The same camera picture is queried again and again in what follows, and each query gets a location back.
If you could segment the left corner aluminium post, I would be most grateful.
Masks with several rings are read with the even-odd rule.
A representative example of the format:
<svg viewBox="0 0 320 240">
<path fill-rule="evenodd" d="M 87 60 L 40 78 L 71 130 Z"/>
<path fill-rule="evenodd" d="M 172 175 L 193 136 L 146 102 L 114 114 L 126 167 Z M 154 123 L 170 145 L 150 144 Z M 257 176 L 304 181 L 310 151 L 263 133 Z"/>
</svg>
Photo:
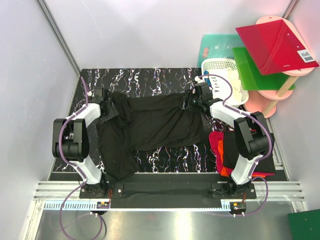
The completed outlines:
<svg viewBox="0 0 320 240">
<path fill-rule="evenodd" d="M 75 72 L 77 76 L 81 75 L 81 69 L 76 62 L 75 57 L 73 56 L 47 2 L 45 0 L 36 0 L 37 5 L 39 6 L 40 11 L 42 12 L 44 18 L 46 19 L 53 35 L 55 36 L 58 44 L 60 45 L 61 50 L 63 51 L 64 55 L 66 56 L 71 68 Z"/>
</svg>

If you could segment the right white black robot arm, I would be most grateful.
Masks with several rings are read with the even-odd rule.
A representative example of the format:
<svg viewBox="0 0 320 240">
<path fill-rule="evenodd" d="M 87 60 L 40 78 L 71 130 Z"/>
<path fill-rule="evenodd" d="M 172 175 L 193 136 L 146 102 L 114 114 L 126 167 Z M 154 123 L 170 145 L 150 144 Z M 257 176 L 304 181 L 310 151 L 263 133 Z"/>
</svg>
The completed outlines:
<svg viewBox="0 0 320 240">
<path fill-rule="evenodd" d="M 258 163 L 273 151 L 274 142 L 264 115 L 259 111 L 242 111 L 227 105 L 225 100 L 213 98 L 206 82 L 197 83 L 195 90 L 186 90 L 180 107 L 183 110 L 198 109 L 234 129 L 238 157 L 227 183 L 218 193 L 239 198 L 249 189 Z"/>
</svg>

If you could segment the white plastic laundry basket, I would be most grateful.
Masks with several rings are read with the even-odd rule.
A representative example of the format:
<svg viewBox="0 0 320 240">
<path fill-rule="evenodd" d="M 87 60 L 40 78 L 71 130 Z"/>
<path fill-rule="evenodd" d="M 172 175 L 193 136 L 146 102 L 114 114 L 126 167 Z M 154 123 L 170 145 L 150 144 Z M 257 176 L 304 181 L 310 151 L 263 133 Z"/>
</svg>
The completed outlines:
<svg viewBox="0 0 320 240">
<path fill-rule="evenodd" d="M 231 58 L 208 58 L 208 59 L 204 60 L 201 64 L 201 73 L 203 74 L 203 71 L 210 71 L 213 69 L 228 69 L 228 68 L 238 71 L 236 61 L 234 59 L 231 59 Z M 225 100 L 228 100 L 231 97 L 231 95 L 232 95 L 232 92 Z"/>
</svg>

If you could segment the corner aluminium post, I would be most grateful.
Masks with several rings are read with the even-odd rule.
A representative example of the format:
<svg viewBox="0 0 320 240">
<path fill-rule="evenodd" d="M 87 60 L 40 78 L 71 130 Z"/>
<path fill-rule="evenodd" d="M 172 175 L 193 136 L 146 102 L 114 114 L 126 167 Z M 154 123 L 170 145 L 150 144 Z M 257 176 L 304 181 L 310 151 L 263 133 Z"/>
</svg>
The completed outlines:
<svg viewBox="0 0 320 240">
<path fill-rule="evenodd" d="M 286 20 L 290 20 L 290 18 L 292 17 L 293 13 L 295 12 L 297 6 L 299 5 L 300 0 L 290 0 L 289 4 L 287 5 L 282 18 L 286 19 Z"/>
<path fill-rule="evenodd" d="M 44 18 L 46 19 L 53 35 L 55 36 L 58 44 L 60 45 L 61 50 L 63 51 L 64 55 L 66 56 L 71 68 L 75 72 L 77 76 L 81 75 L 81 69 L 76 62 L 75 57 L 73 56 L 47 2 L 45 0 L 36 0 L 37 5 L 39 6 L 40 11 L 42 12 Z"/>
</svg>

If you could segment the red plastic sheet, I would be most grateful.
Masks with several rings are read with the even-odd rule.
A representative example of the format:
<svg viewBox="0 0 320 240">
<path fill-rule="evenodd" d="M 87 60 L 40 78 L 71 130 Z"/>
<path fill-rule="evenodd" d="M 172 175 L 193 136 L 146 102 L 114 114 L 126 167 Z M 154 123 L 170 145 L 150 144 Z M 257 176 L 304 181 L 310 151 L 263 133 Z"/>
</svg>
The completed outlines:
<svg viewBox="0 0 320 240">
<path fill-rule="evenodd" d="M 262 17 L 256 24 L 237 27 L 236 32 L 263 76 L 319 66 L 286 19 Z"/>
</svg>

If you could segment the aluminium frame rail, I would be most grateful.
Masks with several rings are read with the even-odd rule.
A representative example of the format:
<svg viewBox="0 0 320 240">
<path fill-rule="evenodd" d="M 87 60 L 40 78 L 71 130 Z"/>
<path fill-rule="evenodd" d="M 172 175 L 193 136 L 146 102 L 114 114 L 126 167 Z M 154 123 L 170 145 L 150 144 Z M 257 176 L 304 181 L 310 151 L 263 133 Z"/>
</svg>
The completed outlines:
<svg viewBox="0 0 320 240">
<path fill-rule="evenodd" d="M 229 212 L 232 203 L 263 202 L 264 200 L 276 202 L 303 202 L 304 196 L 297 181 L 269 181 L 260 180 L 252 182 L 245 197 L 241 199 L 222 199 L 219 208 L 174 208 L 174 209 L 123 209 L 111 207 L 111 197 L 80 198 L 81 187 L 76 181 L 40 181 L 33 199 L 44 201 L 45 209 L 59 210 L 64 205 L 64 210 L 81 211 L 191 211 L 191 212 Z"/>
</svg>

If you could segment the green plastic sheet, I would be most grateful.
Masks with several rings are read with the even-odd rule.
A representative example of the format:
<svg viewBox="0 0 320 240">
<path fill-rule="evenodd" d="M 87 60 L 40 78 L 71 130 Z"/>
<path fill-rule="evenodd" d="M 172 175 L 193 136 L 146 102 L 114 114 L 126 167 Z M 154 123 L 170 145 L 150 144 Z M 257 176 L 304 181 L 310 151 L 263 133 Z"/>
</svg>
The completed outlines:
<svg viewBox="0 0 320 240">
<path fill-rule="evenodd" d="M 232 52 L 242 87 L 247 91 L 277 91 L 289 78 L 284 73 L 261 75 L 245 47 L 235 47 Z"/>
</svg>

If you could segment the teal plastic board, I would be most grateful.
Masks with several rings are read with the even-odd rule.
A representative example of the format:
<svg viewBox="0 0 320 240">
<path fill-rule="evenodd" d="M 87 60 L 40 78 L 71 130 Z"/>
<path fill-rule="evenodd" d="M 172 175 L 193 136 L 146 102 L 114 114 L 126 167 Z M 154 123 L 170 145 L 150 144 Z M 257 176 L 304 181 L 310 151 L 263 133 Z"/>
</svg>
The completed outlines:
<svg viewBox="0 0 320 240">
<path fill-rule="evenodd" d="M 200 44 L 197 68 L 201 68 L 202 62 L 206 59 L 234 59 L 232 49 L 244 46 L 238 34 L 205 34 Z"/>
</svg>

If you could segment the dark green board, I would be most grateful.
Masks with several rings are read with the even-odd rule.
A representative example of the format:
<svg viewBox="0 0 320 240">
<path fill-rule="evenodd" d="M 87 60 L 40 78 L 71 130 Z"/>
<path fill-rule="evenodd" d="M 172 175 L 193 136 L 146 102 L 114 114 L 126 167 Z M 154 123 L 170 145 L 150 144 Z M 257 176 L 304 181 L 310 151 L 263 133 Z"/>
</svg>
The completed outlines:
<svg viewBox="0 0 320 240">
<path fill-rule="evenodd" d="M 288 214 L 293 240 L 320 240 L 320 210 L 309 210 Z"/>
</svg>

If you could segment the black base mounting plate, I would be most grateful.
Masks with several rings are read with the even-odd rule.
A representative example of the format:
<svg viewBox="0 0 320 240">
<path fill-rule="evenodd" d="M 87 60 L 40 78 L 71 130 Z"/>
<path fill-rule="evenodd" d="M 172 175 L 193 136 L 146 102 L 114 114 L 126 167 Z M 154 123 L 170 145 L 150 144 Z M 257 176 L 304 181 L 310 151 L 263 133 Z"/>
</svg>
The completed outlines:
<svg viewBox="0 0 320 240">
<path fill-rule="evenodd" d="M 230 178 L 218 173 L 136 173 L 123 180 L 106 176 L 106 192 L 83 187 L 81 199 L 111 198 L 112 209 L 213 209 L 221 200 L 240 200 L 226 192 Z"/>
</svg>

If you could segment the pink wooden shelf stand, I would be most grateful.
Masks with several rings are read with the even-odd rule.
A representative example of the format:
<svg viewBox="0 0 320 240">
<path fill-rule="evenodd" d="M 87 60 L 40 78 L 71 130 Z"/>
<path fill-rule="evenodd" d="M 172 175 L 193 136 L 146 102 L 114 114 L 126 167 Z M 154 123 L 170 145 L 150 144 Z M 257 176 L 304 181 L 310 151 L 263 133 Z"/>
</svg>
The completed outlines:
<svg viewBox="0 0 320 240">
<path fill-rule="evenodd" d="M 295 28 L 295 26 L 287 19 L 282 18 L 280 16 L 264 16 L 259 18 L 256 23 L 263 24 L 268 22 L 274 22 L 276 20 L 283 20 L 293 34 L 300 40 L 308 53 L 312 52 L 309 50 L 307 44 L 304 42 L 303 38 L 300 36 L 299 32 Z M 290 71 L 285 71 L 284 74 L 288 76 L 288 79 L 284 82 L 281 88 L 276 90 L 253 90 L 249 91 L 249 99 L 244 104 L 244 108 L 248 112 L 262 112 L 265 118 L 271 117 L 276 111 L 276 105 L 279 101 L 287 99 L 292 91 L 290 87 L 297 81 L 299 77 L 308 75 L 313 68 L 303 68 L 303 69 L 295 69 Z"/>
</svg>

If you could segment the right corner aluminium post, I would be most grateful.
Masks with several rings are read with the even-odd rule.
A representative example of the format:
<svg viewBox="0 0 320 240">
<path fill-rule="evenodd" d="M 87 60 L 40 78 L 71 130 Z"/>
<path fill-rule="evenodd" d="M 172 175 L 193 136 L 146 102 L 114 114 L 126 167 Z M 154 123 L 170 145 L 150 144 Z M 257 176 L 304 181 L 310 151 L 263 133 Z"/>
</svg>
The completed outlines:
<svg viewBox="0 0 320 240">
<path fill-rule="evenodd" d="M 292 17 L 293 13 L 295 12 L 297 6 L 299 5 L 300 0 L 290 0 L 289 4 L 287 5 L 282 18 L 286 19 L 286 20 L 290 20 L 290 18 Z"/>
</svg>

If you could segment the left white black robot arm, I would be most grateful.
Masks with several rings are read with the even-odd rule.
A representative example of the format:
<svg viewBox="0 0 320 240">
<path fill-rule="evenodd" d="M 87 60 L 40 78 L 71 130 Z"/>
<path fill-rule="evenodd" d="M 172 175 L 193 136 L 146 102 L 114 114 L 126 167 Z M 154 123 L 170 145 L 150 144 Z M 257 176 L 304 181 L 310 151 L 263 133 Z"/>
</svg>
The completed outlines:
<svg viewBox="0 0 320 240">
<path fill-rule="evenodd" d="M 53 121 L 52 155 L 71 166 L 81 177 L 81 191 L 103 198 L 108 193 L 108 183 L 90 157 L 87 128 L 96 120 L 106 122 L 119 115 L 111 100 L 111 92 L 97 88 L 90 92 L 86 102 L 67 118 Z"/>
</svg>

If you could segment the orange t shirt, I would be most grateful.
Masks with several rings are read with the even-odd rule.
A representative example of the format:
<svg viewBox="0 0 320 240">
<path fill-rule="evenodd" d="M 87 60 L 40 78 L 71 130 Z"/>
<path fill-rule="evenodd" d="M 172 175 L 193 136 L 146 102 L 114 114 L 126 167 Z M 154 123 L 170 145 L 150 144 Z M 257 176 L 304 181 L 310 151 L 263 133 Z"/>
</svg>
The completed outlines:
<svg viewBox="0 0 320 240">
<path fill-rule="evenodd" d="M 219 140 L 218 141 L 218 146 L 217 146 L 218 155 L 217 155 L 217 160 L 216 160 L 216 168 L 217 168 L 217 172 L 221 176 L 228 177 L 231 174 L 232 170 L 223 165 L 223 163 L 224 163 L 224 146 L 223 146 L 223 143 L 224 143 L 223 140 Z"/>
</svg>

